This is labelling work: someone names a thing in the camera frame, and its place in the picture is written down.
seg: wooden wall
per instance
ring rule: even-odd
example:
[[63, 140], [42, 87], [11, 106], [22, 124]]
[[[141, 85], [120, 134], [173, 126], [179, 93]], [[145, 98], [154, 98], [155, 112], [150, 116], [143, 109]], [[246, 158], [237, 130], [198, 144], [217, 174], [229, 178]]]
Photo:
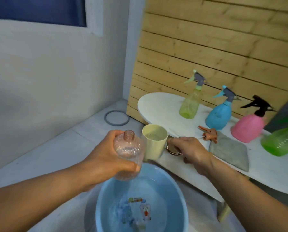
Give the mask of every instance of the wooden wall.
[[255, 111], [240, 108], [254, 94], [279, 110], [288, 101], [288, 0], [147, 0], [127, 114], [145, 123], [137, 102], [147, 93], [186, 97], [193, 69], [209, 82], [203, 105], [223, 103], [213, 96], [226, 85], [241, 98], [235, 117]]

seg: yellow spray bottle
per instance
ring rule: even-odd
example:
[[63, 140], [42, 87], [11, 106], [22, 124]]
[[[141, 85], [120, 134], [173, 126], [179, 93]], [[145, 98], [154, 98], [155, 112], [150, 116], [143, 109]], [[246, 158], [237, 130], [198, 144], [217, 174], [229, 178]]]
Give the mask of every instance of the yellow spray bottle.
[[195, 117], [202, 98], [201, 89], [205, 81], [205, 78], [196, 72], [196, 70], [193, 70], [193, 73], [193, 76], [185, 83], [190, 83], [192, 81], [198, 81], [198, 83], [196, 84], [194, 91], [185, 98], [179, 109], [180, 115], [186, 119], [193, 119]]

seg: plastic basin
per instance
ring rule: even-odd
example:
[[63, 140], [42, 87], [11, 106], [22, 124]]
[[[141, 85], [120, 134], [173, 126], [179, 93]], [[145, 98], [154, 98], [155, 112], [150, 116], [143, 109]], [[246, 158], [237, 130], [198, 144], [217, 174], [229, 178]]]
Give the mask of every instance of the plastic basin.
[[129, 182], [106, 181], [96, 205], [98, 232], [187, 232], [188, 211], [174, 179], [144, 163]]

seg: cup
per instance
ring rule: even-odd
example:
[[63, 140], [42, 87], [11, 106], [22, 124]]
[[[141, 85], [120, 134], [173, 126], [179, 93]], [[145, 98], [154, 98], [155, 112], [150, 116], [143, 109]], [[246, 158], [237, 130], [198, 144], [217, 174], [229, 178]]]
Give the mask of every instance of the cup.
[[160, 125], [146, 125], [142, 129], [142, 141], [146, 147], [144, 161], [157, 160], [164, 149], [168, 133]]

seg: blue window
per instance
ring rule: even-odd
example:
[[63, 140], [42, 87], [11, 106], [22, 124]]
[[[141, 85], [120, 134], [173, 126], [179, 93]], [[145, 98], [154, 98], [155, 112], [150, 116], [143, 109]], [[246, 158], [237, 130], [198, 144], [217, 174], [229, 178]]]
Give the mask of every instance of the blue window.
[[0, 0], [0, 19], [86, 27], [85, 0]]

